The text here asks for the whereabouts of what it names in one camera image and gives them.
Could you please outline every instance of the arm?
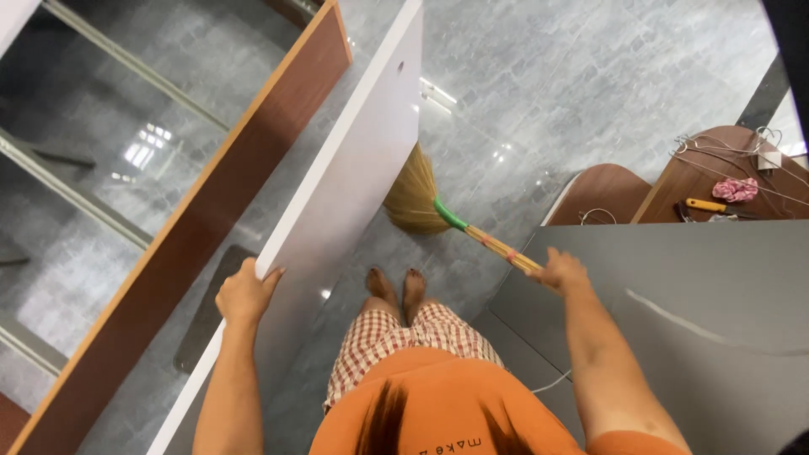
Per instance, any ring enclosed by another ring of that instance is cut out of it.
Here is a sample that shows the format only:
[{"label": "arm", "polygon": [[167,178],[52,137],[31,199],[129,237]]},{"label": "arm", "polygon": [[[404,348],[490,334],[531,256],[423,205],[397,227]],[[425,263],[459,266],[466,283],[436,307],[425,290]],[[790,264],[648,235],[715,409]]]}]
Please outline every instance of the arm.
[{"label": "arm", "polygon": [[658,436],[690,453],[680,430],[649,389],[616,323],[595,295],[587,269],[548,248],[548,266],[531,275],[565,300],[573,390],[587,443],[615,430]]},{"label": "arm", "polygon": [[253,347],[261,315],[283,273],[283,269],[273,270],[261,282],[256,278],[256,259],[250,257],[216,295],[225,330],[197,421],[193,455],[264,453]]}]

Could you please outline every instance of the green tape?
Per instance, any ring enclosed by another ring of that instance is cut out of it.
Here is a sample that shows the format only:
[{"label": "green tape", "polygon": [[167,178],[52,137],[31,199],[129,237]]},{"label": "green tape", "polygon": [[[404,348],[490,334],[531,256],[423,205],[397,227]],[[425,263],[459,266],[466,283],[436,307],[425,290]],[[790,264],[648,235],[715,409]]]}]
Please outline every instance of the green tape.
[{"label": "green tape", "polygon": [[433,207],[435,207],[435,211],[441,215],[441,218],[444,219],[450,226],[458,229],[459,231],[463,231],[469,225],[469,223],[464,222],[462,219],[458,218],[454,213],[450,212],[442,203],[441,199],[438,196],[433,199]]}]

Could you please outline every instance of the broom handle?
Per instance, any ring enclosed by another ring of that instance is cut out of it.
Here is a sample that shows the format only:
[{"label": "broom handle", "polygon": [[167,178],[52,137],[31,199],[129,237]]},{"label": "broom handle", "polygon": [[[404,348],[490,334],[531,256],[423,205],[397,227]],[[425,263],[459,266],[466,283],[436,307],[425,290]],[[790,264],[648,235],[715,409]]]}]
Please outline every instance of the broom handle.
[{"label": "broom handle", "polygon": [[[464,229],[464,232],[466,232],[468,236],[483,244],[483,246],[485,246],[487,249],[495,252],[499,257],[502,257],[508,261],[509,264],[522,270],[523,272],[542,270],[544,268],[516,249],[511,248],[510,246],[502,243],[500,240],[495,239],[471,224]],[[549,286],[548,284],[543,284],[551,291],[556,292],[557,294],[559,293],[557,289]]]}]

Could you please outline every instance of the yellow knife handle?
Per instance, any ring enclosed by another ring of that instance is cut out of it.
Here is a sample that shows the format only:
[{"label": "yellow knife handle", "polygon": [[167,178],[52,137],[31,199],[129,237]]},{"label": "yellow knife handle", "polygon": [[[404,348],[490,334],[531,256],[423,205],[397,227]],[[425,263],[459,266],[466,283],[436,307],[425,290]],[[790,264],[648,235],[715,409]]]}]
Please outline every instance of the yellow knife handle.
[{"label": "yellow knife handle", "polygon": [[716,211],[720,213],[725,211],[725,209],[727,208],[727,206],[724,204],[717,204],[716,202],[702,201],[700,199],[691,199],[691,198],[686,199],[685,204],[695,209]]}]

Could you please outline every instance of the hand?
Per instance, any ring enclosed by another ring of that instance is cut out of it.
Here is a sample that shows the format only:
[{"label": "hand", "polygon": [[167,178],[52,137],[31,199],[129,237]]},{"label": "hand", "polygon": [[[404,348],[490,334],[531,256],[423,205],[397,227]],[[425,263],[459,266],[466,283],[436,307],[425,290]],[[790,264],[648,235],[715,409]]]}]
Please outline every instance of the hand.
[{"label": "hand", "polygon": [[554,247],[548,247],[548,265],[544,269],[527,272],[538,283],[547,284],[564,295],[573,287],[590,286],[587,268],[576,258],[567,253],[559,253]]},{"label": "hand", "polygon": [[258,327],[284,271],[286,269],[277,268],[262,282],[256,278],[256,259],[245,259],[242,268],[225,280],[216,295],[216,306],[227,324],[240,328]]}]

